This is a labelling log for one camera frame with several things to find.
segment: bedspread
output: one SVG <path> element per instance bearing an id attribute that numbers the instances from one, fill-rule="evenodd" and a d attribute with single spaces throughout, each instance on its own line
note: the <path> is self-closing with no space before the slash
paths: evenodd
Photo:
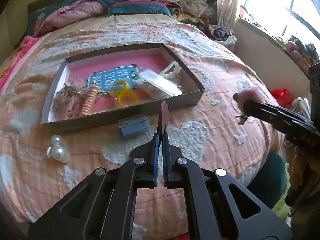
<path id="1" fill-rule="evenodd" d="M 114 169 L 156 131 L 123 140 L 117 125 L 63 135 L 71 160 L 46 158 L 52 134 L 39 125 L 49 86 L 66 57 L 112 46 L 162 42 L 197 76 L 205 92 L 196 106 L 170 112 L 171 144 L 202 168 L 225 168 L 248 185 L 282 136 L 271 125 L 240 114 L 232 99 L 242 88 L 258 86 L 276 104 L 255 72 L 201 31 L 165 15 L 126 15 L 87 19 L 49 34 L 26 58 L 0 97 L 0 200 L 18 221 L 34 222 L 97 167 Z M 139 189 L 133 239 L 169 239 L 188 230 L 182 189 Z"/>

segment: window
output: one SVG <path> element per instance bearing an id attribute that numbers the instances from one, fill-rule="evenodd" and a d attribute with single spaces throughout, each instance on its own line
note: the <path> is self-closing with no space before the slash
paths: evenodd
<path id="1" fill-rule="evenodd" d="M 313 43 L 320 53 L 320 14 L 312 0 L 239 0 L 270 34 Z"/>

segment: orange coil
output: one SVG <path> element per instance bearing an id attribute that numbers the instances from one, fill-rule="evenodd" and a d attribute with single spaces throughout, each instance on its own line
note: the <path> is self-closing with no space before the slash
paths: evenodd
<path id="1" fill-rule="evenodd" d="M 81 108 L 79 116 L 89 115 L 91 108 L 96 100 L 98 90 L 100 88 L 94 83 L 92 84 L 87 97 L 85 98 L 84 104 Z"/>

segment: red plastic bag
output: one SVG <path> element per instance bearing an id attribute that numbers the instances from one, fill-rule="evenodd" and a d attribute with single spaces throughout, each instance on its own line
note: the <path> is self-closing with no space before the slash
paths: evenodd
<path id="1" fill-rule="evenodd" d="M 287 89 L 276 89 L 271 91 L 271 95 L 277 100 L 279 106 L 290 108 L 292 104 L 292 94 Z"/>

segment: blue card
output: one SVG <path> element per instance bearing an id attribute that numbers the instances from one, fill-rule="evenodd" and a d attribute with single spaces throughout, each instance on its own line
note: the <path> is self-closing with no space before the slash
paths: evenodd
<path id="1" fill-rule="evenodd" d="M 93 81 L 100 87 L 101 90 L 108 91 L 114 83 L 120 80 L 126 80 L 130 87 L 134 88 L 137 84 L 132 79 L 132 72 L 137 69 L 135 67 L 119 67 L 103 72 L 91 74 L 88 79 L 88 88 L 91 87 Z"/>

